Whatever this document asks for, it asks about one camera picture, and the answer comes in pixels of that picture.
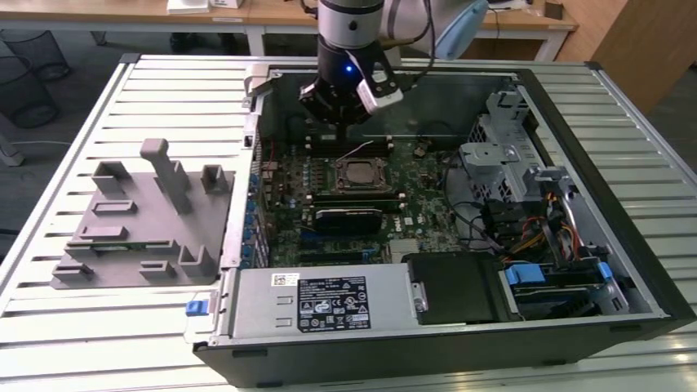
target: wooden desk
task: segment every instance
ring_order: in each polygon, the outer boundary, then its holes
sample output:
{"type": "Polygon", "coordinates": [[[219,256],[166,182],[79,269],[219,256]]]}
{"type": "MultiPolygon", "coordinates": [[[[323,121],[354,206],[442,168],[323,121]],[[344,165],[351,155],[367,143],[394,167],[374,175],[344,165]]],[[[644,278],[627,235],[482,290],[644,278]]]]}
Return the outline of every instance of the wooden desk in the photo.
{"type": "MultiPolygon", "coordinates": [[[[244,33],[252,55],[263,56],[264,34],[316,34],[318,21],[304,14],[300,0],[247,0],[240,9],[214,7],[192,15],[168,15],[167,0],[2,0],[0,29],[244,33]]],[[[571,19],[500,11],[499,29],[488,15],[478,38],[544,41],[536,60],[555,60],[575,29],[571,19]]]]}
{"type": "Polygon", "coordinates": [[[248,4],[240,9],[212,7],[206,14],[168,15],[167,0],[3,0],[0,20],[215,24],[216,18],[232,18],[244,23],[248,4]]]}
{"type": "Polygon", "coordinates": [[[246,33],[251,2],[168,15],[167,0],[0,0],[0,29],[246,33]]]}
{"type": "MultiPolygon", "coordinates": [[[[314,0],[307,0],[308,6],[314,3],[314,0]]],[[[535,7],[540,9],[542,6],[543,2],[538,1],[535,7]]],[[[567,35],[576,30],[574,19],[566,16],[564,20],[555,20],[528,11],[500,11],[498,16],[499,23],[496,15],[487,15],[478,38],[540,40],[543,45],[535,59],[554,61],[567,35]]],[[[258,53],[263,51],[266,33],[318,33],[318,21],[302,10],[300,0],[252,0],[248,24],[250,42],[255,42],[258,53]]]]}

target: power supply label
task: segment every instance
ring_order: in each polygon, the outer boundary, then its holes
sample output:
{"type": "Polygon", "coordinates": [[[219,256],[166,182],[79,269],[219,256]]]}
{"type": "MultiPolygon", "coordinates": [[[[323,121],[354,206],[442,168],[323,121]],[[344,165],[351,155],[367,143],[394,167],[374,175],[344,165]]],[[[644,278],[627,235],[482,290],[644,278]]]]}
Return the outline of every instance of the power supply label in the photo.
{"type": "Polygon", "coordinates": [[[298,329],[303,333],[371,328],[367,277],[298,281],[298,329]]]}

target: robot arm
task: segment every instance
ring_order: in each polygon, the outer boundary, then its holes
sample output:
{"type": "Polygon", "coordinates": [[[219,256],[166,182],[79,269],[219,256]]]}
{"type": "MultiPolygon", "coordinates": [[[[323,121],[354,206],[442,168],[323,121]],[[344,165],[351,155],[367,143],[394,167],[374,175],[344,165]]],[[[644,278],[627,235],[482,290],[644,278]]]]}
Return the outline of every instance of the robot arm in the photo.
{"type": "Polygon", "coordinates": [[[384,0],[319,1],[319,72],[302,103],[339,128],[403,99],[379,42],[384,0]]]}
{"type": "Polygon", "coordinates": [[[339,139],[348,126],[403,100],[382,31],[432,56],[454,58],[474,40],[487,7],[487,0],[438,0],[434,9],[432,0],[319,0],[319,72],[300,101],[319,121],[338,127],[339,139]]]}

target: sticker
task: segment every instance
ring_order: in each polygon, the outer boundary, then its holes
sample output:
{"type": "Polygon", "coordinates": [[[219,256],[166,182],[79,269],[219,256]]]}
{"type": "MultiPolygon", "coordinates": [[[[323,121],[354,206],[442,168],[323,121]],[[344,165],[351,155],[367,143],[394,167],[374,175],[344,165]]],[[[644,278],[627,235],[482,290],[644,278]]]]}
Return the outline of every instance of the sticker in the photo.
{"type": "Polygon", "coordinates": [[[214,18],[214,22],[242,23],[242,18],[214,18]]]}
{"type": "Polygon", "coordinates": [[[298,286],[298,279],[302,278],[300,274],[274,274],[271,276],[272,286],[298,286]]]}
{"type": "Polygon", "coordinates": [[[298,329],[303,333],[371,328],[367,277],[303,279],[298,283],[298,329]]]}

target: cpu socket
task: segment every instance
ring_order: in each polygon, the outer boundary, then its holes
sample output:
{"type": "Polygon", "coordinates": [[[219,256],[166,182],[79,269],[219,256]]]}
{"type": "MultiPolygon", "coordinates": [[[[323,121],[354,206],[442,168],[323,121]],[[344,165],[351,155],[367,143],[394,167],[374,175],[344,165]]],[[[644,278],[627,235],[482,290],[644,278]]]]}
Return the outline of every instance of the cpu socket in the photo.
{"type": "Polygon", "coordinates": [[[384,176],[384,165],[380,158],[350,158],[339,161],[335,165],[336,191],[346,194],[390,192],[392,187],[384,176]]]}

